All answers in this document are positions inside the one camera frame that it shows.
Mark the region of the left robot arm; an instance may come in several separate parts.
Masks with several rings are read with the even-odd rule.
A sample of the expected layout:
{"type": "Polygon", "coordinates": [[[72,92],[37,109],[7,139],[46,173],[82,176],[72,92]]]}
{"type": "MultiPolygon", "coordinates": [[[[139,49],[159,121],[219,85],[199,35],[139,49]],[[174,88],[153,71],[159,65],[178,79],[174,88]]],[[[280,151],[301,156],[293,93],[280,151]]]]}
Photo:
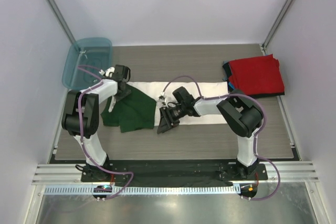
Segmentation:
{"type": "Polygon", "coordinates": [[[99,108],[102,102],[110,99],[112,110],[116,102],[131,94],[131,89],[127,85],[131,70],[124,65],[115,65],[107,70],[99,69],[95,74],[90,70],[96,70],[96,67],[79,65],[77,68],[96,78],[97,82],[83,90],[68,92],[61,126],[79,143],[86,156],[86,164],[95,166],[94,176],[105,182],[111,177],[112,169],[106,165],[108,155],[98,137],[99,108]]]}

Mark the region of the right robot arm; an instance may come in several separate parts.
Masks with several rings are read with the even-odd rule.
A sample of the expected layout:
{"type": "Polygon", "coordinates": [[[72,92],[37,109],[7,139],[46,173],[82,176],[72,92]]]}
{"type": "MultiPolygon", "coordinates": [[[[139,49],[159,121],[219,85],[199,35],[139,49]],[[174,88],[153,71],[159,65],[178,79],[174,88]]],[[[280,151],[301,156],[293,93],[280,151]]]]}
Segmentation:
{"type": "Polygon", "coordinates": [[[200,118],[221,115],[237,135],[238,154],[236,171],[241,179],[250,179],[259,163],[257,157],[257,133],[261,129],[264,114],[261,107],[241,90],[217,98],[194,98],[184,87],[173,91],[176,102],[159,109],[160,121],[157,134],[165,133],[180,124],[185,116],[200,118]]]}

